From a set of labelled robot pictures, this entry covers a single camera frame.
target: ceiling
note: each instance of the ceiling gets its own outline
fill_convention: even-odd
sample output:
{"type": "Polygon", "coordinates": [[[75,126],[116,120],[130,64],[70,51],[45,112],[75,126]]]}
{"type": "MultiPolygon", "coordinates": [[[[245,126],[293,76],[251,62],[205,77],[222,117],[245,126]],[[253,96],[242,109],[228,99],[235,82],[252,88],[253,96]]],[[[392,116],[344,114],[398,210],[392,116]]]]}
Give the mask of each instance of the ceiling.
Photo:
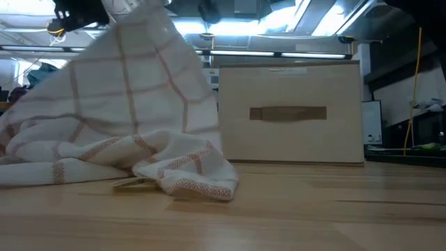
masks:
{"type": "MultiPolygon", "coordinates": [[[[112,17],[111,22],[125,18],[140,1],[142,0],[102,0],[105,9],[112,17]]],[[[380,0],[286,0],[286,4],[291,2],[297,6],[291,12],[281,9],[276,13],[272,13],[271,3],[276,3],[278,0],[215,0],[223,20],[217,26],[210,26],[204,24],[199,18],[198,2],[199,0],[173,0],[166,10],[172,16],[181,33],[184,32],[180,29],[190,28],[191,23],[193,23],[194,29],[199,31],[201,29],[205,29],[207,32],[223,32],[225,29],[235,31],[236,29],[233,27],[225,28],[225,25],[244,21],[245,28],[232,35],[253,35],[243,34],[243,32],[252,31],[265,33],[267,36],[274,33],[274,36],[284,36],[285,38],[331,36],[335,35],[343,24],[352,20],[352,17],[363,8],[364,10],[342,32],[342,35],[353,36],[359,40],[381,40],[393,31],[413,22],[400,10],[381,4],[380,0]]],[[[39,32],[1,31],[0,45],[48,46],[51,43],[50,37],[43,29],[45,29],[46,23],[54,18],[53,10],[52,0],[0,0],[0,29],[42,30],[39,32]]],[[[58,46],[85,47],[99,34],[100,32],[92,33],[85,30],[74,31],[68,33],[58,46]]]]}

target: white towel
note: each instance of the white towel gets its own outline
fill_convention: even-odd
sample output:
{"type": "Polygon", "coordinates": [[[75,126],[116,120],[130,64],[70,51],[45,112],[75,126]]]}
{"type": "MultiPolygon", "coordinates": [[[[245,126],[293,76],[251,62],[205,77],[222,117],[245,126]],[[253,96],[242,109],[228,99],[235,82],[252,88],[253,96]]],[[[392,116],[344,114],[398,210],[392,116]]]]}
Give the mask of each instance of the white towel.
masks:
{"type": "Polygon", "coordinates": [[[149,0],[0,117],[0,185],[135,175],[230,200],[220,144],[200,62],[149,0]]]}

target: wooden box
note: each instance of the wooden box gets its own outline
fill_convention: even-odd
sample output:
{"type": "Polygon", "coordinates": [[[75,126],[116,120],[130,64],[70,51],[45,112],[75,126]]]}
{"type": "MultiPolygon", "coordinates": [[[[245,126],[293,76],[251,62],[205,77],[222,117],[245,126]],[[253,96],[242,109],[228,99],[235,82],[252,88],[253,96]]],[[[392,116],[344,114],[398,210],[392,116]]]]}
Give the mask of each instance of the wooden box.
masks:
{"type": "Polygon", "coordinates": [[[361,84],[357,61],[222,66],[226,158],[361,165],[361,84]]]}

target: wooden handle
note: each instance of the wooden handle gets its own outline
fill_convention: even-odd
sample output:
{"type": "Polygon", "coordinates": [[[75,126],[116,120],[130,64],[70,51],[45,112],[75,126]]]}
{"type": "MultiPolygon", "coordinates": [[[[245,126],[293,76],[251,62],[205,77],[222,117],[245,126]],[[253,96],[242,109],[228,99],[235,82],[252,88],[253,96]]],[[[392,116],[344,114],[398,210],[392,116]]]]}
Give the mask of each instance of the wooden handle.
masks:
{"type": "Polygon", "coordinates": [[[249,119],[272,122],[326,120],[327,107],[288,106],[251,108],[249,111],[249,119]]]}

